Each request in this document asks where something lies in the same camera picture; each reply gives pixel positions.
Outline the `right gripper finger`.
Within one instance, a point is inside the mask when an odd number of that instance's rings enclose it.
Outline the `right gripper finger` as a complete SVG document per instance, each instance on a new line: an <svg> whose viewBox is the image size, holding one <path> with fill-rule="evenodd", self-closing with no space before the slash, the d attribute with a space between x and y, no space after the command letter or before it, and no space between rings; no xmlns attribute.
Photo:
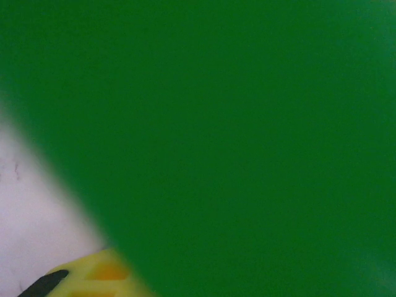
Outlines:
<svg viewBox="0 0 396 297"><path fill-rule="evenodd" d="M156 295L113 249L105 249L55 267L20 294L31 297Z"/></svg>

